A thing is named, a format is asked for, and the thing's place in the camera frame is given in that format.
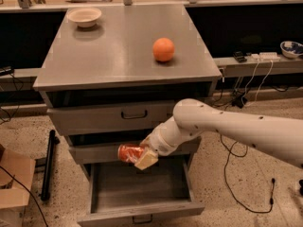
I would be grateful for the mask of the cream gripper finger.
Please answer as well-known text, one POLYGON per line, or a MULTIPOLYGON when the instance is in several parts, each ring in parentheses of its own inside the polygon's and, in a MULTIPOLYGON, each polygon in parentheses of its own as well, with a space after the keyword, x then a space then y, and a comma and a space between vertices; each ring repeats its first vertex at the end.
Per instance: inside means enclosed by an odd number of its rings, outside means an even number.
POLYGON ((134 157, 136 159, 134 166, 140 170, 153 166, 158 161, 158 154, 149 148, 138 150, 134 157))
POLYGON ((140 142, 140 146, 148 147, 150 145, 150 137, 146 137, 144 140, 140 142))

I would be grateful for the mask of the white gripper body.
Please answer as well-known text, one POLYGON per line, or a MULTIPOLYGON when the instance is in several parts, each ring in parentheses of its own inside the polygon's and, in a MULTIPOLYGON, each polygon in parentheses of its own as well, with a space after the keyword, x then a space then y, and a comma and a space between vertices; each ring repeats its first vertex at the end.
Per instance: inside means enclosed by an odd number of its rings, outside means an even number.
POLYGON ((173 128, 165 123, 158 125, 145 139, 150 149, 160 156, 168 156, 178 148, 173 136, 173 128))

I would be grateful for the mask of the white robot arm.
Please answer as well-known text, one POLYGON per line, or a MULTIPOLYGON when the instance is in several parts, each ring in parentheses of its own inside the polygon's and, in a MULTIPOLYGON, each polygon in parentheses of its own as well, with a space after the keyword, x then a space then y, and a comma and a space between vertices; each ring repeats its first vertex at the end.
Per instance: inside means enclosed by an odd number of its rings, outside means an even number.
POLYGON ((144 170, 183 143, 214 131, 293 166, 303 165, 303 121, 216 110, 196 99, 183 99, 172 117, 143 140, 146 146, 135 166, 144 170))

